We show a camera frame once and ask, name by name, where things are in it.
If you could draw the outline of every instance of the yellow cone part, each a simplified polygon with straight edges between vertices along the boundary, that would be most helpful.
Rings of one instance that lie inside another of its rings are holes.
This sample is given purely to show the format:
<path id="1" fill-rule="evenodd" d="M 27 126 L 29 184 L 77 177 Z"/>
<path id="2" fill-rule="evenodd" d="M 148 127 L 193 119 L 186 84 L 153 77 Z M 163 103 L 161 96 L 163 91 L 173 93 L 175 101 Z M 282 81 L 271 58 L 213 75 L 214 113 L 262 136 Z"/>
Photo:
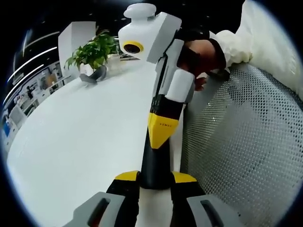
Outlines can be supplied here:
<path id="1" fill-rule="evenodd" d="M 188 174 L 183 174 L 179 172 L 172 172 L 175 177 L 175 182 L 176 183 L 186 183 L 186 182 L 195 182 L 197 181 L 196 178 L 192 177 L 191 175 Z"/>
<path id="2" fill-rule="evenodd" d="M 178 120 L 161 117 L 150 113 L 148 118 L 148 132 L 151 148 L 158 149 L 176 130 Z"/>
<path id="3" fill-rule="evenodd" d="M 138 171 L 125 172 L 115 177 L 115 180 L 135 181 Z"/>

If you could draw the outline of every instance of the camera lens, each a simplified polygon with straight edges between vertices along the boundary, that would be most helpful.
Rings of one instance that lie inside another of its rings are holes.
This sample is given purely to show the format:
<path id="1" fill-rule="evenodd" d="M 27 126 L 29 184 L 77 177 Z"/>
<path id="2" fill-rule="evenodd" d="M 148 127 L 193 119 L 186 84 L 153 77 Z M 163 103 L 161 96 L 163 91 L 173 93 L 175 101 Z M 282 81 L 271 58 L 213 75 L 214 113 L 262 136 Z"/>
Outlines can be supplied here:
<path id="1" fill-rule="evenodd" d="M 129 53 L 139 53 L 141 50 L 138 46 L 133 44 L 126 44 L 124 49 Z"/>

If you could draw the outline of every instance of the white plant pot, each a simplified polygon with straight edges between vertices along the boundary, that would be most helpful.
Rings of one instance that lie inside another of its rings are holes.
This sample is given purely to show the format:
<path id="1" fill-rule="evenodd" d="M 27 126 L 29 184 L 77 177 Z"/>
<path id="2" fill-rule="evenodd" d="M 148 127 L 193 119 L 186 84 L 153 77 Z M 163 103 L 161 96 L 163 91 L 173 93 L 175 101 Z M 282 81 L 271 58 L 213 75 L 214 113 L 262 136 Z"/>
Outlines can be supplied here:
<path id="1" fill-rule="evenodd" d="M 109 54 L 106 67 L 111 74 L 120 73 L 121 62 L 119 54 Z"/>
<path id="2" fill-rule="evenodd" d="M 91 74 L 94 73 L 94 70 L 91 68 L 90 65 L 86 64 L 81 64 L 80 65 L 80 74 L 86 74 L 88 76 L 90 76 Z"/>

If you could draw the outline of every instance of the yellow camera ring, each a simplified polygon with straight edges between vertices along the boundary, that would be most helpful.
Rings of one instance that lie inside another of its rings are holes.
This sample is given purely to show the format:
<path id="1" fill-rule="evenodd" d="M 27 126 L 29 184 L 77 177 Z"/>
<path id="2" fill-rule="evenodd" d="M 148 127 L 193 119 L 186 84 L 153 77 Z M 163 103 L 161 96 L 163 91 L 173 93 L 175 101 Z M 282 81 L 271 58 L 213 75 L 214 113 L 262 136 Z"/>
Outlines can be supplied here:
<path id="1" fill-rule="evenodd" d="M 140 53 L 143 51 L 143 46 L 141 43 L 136 41 L 126 41 L 123 43 L 123 48 L 128 53 Z"/>

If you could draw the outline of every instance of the gray plant pot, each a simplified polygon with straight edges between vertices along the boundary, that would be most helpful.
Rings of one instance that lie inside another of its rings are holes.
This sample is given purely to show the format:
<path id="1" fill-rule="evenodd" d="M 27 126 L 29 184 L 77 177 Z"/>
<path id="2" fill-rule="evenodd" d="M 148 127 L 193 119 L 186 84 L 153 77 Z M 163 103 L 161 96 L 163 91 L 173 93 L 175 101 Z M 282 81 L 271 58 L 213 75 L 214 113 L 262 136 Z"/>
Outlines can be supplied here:
<path id="1" fill-rule="evenodd" d="M 105 65 L 102 65 L 90 76 L 84 73 L 80 74 L 80 79 L 88 83 L 96 84 L 97 82 L 104 80 L 104 78 L 106 77 L 106 73 L 107 73 L 107 68 Z"/>

